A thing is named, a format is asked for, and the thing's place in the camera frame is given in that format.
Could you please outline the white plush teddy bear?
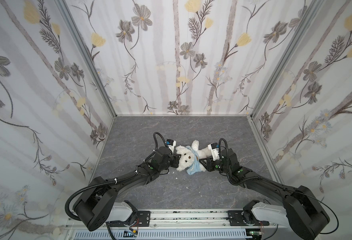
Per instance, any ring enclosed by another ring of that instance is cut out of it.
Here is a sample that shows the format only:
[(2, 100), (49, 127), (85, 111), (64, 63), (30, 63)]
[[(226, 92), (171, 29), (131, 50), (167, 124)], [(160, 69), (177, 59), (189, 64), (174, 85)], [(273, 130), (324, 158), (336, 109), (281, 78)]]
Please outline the white plush teddy bear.
[[(191, 147), (194, 150), (203, 150), (207, 157), (211, 157), (211, 151), (209, 150), (208, 147), (205, 147), (204, 149), (199, 149), (200, 142), (198, 140), (194, 140)], [(176, 147), (176, 153), (181, 155), (180, 162), (179, 162), (179, 167), (177, 168), (177, 171), (182, 172), (184, 170), (187, 170), (188, 167), (192, 164), (193, 162), (193, 154), (190, 150), (186, 148), (186, 146), (177, 146)]]

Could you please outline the light blue fleece hoodie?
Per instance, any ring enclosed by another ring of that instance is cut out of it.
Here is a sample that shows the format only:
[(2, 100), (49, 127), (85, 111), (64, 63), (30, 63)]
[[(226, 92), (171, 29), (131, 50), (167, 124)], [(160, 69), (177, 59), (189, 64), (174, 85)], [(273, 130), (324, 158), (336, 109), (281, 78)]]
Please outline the light blue fleece hoodie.
[(206, 153), (203, 150), (196, 151), (191, 146), (186, 146), (186, 148), (193, 154), (193, 162), (188, 167), (187, 173), (189, 175), (193, 175), (198, 172), (206, 172), (206, 168), (199, 162), (199, 160), (205, 159), (207, 157)]

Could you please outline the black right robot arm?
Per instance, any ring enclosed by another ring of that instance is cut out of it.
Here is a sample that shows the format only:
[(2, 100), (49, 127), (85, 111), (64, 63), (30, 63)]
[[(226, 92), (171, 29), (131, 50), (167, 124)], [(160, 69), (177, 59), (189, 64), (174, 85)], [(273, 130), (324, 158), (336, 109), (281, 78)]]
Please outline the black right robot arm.
[(278, 202), (268, 207), (263, 203), (249, 204), (246, 209), (259, 221), (290, 227), (303, 240), (315, 239), (330, 223), (330, 218), (313, 193), (306, 187), (286, 186), (269, 180), (253, 170), (241, 166), (232, 149), (215, 157), (199, 160), (208, 172), (226, 174), (230, 184), (253, 190)]

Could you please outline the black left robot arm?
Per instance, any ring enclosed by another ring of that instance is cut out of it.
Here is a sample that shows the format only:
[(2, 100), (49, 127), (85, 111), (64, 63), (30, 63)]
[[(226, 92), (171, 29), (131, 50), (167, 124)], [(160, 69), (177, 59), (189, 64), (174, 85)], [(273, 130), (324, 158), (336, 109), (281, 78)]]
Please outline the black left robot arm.
[(96, 177), (75, 193), (65, 203), (65, 213), (73, 220), (81, 221), (89, 231), (94, 231), (109, 221), (117, 197), (139, 186), (156, 180), (161, 172), (178, 168), (181, 155), (174, 154), (169, 147), (155, 150), (136, 170), (114, 179)]

